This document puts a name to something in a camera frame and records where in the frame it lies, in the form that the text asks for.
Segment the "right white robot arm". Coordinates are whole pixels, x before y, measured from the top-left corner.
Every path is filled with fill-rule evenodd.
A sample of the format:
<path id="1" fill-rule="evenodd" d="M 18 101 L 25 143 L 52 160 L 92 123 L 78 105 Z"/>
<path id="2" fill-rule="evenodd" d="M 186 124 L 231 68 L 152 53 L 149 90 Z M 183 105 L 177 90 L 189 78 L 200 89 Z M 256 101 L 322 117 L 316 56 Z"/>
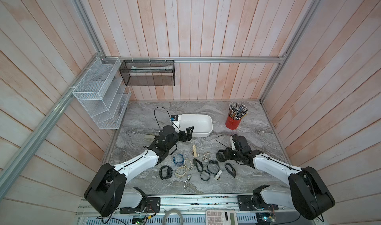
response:
<path id="1" fill-rule="evenodd" d="M 287 187 L 271 189 L 262 185 L 253 190 L 249 206 L 256 210 L 273 205 L 295 209 L 307 220 L 319 218 L 335 205 L 335 200 L 319 173 L 312 167 L 297 167 L 281 162 L 259 150 L 252 150 L 243 136 L 231 136 L 231 146 L 216 154 L 219 162 L 235 161 L 266 172 Z"/>

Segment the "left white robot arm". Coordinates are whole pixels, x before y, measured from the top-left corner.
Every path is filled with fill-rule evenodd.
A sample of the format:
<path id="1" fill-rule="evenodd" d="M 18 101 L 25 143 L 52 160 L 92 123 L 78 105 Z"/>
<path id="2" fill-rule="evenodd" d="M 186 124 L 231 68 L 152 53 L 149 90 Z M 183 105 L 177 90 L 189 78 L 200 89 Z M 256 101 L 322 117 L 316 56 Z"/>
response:
<path id="1" fill-rule="evenodd" d="M 126 192 L 125 185 L 145 170 L 163 162 L 179 141 L 190 141 L 193 130 L 191 126 L 176 132 L 173 126 L 164 126 L 142 154 L 117 165 L 102 165 L 84 192 L 84 199 L 101 217 L 108 217 L 119 208 L 132 208 L 137 212 L 148 210 L 147 195 L 137 187 Z"/>

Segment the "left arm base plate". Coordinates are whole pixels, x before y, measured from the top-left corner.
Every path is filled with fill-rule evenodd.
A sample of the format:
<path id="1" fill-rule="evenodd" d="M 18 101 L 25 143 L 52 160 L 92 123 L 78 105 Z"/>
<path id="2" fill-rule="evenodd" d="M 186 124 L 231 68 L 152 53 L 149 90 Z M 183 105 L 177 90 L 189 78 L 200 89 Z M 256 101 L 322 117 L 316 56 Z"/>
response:
<path id="1" fill-rule="evenodd" d="M 136 208 L 125 207 L 120 209 L 121 214 L 157 214 L 160 211 L 160 197 L 148 197 L 138 204 Z"/>

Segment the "blue transparent watch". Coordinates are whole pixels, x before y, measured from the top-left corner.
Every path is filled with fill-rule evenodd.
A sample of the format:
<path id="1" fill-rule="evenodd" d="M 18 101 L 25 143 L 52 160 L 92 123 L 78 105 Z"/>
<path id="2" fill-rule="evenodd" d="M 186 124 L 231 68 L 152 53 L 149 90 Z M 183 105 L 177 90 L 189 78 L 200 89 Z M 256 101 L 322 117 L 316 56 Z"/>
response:
<path id="1" fill-rule="evenodd" d="M 181 167 L 184 165 L 184 156 L 182 154 L 175 154 L 173 156 L 173 162 L 175 166 Z"/>

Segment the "black chunky watch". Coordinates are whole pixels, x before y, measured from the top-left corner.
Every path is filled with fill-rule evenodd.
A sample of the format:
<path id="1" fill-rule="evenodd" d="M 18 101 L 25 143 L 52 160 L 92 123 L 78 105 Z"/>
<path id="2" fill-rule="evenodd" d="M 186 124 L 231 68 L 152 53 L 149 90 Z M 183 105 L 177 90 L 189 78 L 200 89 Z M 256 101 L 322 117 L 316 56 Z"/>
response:
<path id="1" fill-rule="evenodd" d="M 173 176 L 173 169 L 168 165 L 164 165 L 159 170 L 159 176 L 161 180 L 170 179 Z"/>

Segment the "white small watch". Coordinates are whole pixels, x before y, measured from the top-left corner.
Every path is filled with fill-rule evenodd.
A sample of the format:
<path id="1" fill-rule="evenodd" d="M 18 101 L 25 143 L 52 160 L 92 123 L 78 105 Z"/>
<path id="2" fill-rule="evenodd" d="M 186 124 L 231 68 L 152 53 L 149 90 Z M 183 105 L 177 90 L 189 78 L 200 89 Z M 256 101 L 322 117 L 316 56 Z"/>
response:
<path id="1" fill-rule="evenodd" d="M 221 174 L 222 174 L 222 170 L 220 170 L 220 171 L 214 176 L 214 179 L 215 179 L 215 180 L 219 180 Z"/>

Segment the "black round watch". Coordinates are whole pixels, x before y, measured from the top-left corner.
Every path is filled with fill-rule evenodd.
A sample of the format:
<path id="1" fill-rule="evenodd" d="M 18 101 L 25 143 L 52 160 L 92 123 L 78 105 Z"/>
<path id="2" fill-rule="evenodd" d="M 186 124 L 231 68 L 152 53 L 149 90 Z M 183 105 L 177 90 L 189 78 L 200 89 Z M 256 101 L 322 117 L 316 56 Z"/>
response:
<path id="1" fill-rule="evenodd" d="M 220 165 L 217 160 L 210 160 L 207 164 L 207 171 L 210 174 L 216 175 L 220 171 Z"/>

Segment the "white plastic storage box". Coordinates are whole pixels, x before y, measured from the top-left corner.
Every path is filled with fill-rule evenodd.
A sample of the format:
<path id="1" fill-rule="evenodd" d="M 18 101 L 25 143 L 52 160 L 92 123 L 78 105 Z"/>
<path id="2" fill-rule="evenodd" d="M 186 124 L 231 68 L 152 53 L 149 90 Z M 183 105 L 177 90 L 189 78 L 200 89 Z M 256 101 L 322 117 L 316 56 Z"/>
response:
<path id="1" fill-rule="evenodd" d="M 174 124 L 181 131 L 193 126 L 193 137 L 208 137 L 213 130 L 212 118 L 205 114 L 182 114 Z"/>

